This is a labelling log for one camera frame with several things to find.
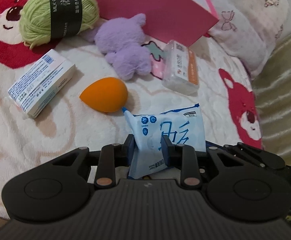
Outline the light blue wipes packet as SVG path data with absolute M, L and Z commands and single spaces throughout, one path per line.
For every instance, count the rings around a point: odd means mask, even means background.
M 134 115 L 126 108 L 123 108 L 123 113 L 137 145 L 130 164 L 130 178 L 139 179 L 168 168 L 161 145 L 164 135 L 173 144 L 186 144 L 197 151 L 206 151 L 205 130 L 198 103 L 160 114 Z

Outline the white blue printed box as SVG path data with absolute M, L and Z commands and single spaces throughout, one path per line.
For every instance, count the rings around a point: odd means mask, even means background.
M 35 119 L 75 70 L 73 62 L 51 49 L 8 89 L 8 94 L 26 115 Z

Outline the green yarn ball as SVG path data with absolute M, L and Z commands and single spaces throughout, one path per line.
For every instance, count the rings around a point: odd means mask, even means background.
M 19 30 L 33 49 L 92 29 L 97 20 L 97 0 L 28 0 L 20 11 Z

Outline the orange makeup sponge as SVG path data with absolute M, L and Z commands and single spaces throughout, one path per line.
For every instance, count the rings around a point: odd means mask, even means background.
M 79 98 L 96 111 L 113 113 L 126 104 L 128 89 L 122 80 L 106 77 L 89 85 Z

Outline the clear box orange label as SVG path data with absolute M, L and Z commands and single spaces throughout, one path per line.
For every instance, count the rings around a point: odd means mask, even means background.
M 171 40 L 164 48 L 164 87 L 184 95 L 196 94 L 199 75 L 196 54 L 183 44 Z

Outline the white bear print blanket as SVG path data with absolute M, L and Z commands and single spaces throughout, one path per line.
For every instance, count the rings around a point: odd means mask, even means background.
M 202 37 L 192 47 L 199 64 L 199 91 L 186 96 L 165 88 L 160 79 L 147 75 L 126 83 L 127 109 L 133 114 L 156 114 L 170 109 L 201 107 L 206 139 L 217 144 L 240 141 L 229 111 L 227 87 L 219 69 L 248 92 L 252 86 L 242 63 L 229 56 L 212 38 Z M 7 218 L 1 191 L 7 181 L 63 153 L 80 146 L 98 150 L 103 145 L 121 143 L 130 132 L 122 111 L 103 114 L 88 107 L 80 94 L 103 77 L 115 76 L 97 47 L 72 37 L 61 41 L 56 51 L 72 61 L 76 70 L 36 119 L 25 115 L 8 95 L 8 89 L 27 71 L 0 63 L 0 217 Z

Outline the purple plush toy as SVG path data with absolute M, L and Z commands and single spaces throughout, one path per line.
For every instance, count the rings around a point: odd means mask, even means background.
M 143 13 L 132 18 L 114 18 L 83 31 L 81 37 L 95 43 L 118 77 L 127 81 L 135 74 L 144 76 L 151 72 L 150 50 L 143 46 L 145 23 Z

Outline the olive striped bedding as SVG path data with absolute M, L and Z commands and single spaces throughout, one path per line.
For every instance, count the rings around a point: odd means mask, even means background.
M 291 34 L 252 82 L 265 150 L 291 166 Z

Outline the pink paper box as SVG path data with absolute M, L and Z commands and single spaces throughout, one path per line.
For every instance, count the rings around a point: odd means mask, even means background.
M 146 15 L 144 32 L 162 42 L 175 40 L 191 46 L 218 23 L 211 0 L 97 0 L 100 17 Z

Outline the pink checkered white quilt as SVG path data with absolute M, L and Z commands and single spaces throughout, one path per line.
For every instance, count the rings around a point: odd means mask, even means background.
M 288 17 L 287 0 L 211 0 L 219 21 L 209 31 L 252 78 L 263 70 Z

